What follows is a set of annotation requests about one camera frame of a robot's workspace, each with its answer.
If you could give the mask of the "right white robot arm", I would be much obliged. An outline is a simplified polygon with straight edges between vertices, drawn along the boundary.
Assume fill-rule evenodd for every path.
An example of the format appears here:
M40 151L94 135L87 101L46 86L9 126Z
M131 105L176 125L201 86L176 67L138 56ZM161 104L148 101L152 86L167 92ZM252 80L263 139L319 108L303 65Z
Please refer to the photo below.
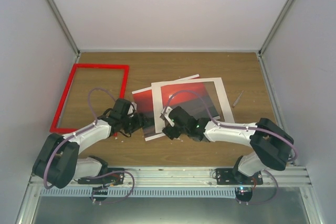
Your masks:
M228 142L252 148L252 153L238 158L232 171L233 180L240 185L266 168L285 170L293 148L292 137L266 118L247 124L196 119L180 106L163 109L161 117L167 122L162 132L172 140L184 134L196 142Z

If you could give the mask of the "red sunset photo print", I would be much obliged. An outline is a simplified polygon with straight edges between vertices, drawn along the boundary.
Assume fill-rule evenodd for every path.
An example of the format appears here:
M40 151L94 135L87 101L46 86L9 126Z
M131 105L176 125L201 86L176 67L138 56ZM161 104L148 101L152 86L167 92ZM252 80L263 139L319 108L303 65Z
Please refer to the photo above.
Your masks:
M207 109L210 111L212 117L215 119L223 118L223 112L218 100L214 82L196 82L163 86L161 89L162 104L166 105L171 95L180 90L191 90L199 94L205 101ZM150 119L150 125L143 128L145 140L150 141L163 137L163 133L157 133L155 131L152 88L148 87L133 91L132 95L134 102L136 103L137 111L143 113L148 119ZM201 100L196 95L189 92L183 92L175 96L169 106L171 108L180 106L189 115L196 119L208 117L206 108L202 104Z

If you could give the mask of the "white mat board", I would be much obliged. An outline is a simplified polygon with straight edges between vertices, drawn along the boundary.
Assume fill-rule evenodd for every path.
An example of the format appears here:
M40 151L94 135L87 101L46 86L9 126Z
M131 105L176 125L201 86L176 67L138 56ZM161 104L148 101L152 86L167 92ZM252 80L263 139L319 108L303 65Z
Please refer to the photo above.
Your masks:
M175 80L175 81L165 81L165 82L155 82L152 83L152 98L153 98L153 109L154 109L154 123L155 123L155 131L157 133L162 133L162 120L160 119L161 116L161 112L163 110L163 108L170 104L170 102L172 101L172 99L177 96L178 94L181 94L183 92L189 92L192 93L194 95L196 95L202 102L202 104L204 105L204 107L206 108L206 111L209 111L207 109L207 105L205 103L205 101L202 99L202 97L191 91L191 90L180 90L176 93L174 93L173 95L171 95L171 97L168 99L166 105L162 104L162 93L161 93L161 89L163 86L168 86L168 85L175 85L175 84L186 84L186 83L196 83L196 82L214 82L215 85L215 89L217 92L217 96L218 96L218 100L220 103L220 106L222 108L222 112L223 112L223 120L227 123L234 123L234 116L232 113L232 109L230 107L229 104L229 100L222 82L221 78L191 78L191 79L182 79L182 80Z

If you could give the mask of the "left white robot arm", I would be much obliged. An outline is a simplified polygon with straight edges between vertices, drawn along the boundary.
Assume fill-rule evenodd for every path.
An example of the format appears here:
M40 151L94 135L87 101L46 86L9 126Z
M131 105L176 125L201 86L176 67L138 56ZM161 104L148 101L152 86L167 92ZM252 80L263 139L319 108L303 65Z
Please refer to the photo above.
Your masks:
M136 110L133 102L119 98L91 124L68 134L51 133L38 154L32 173L43 179L46 189L62 189L74 179L92 179L96 184L103 184L108 179L108 164L95 156L79 158L79 154L116 133L131 137L148 123L149 119Z

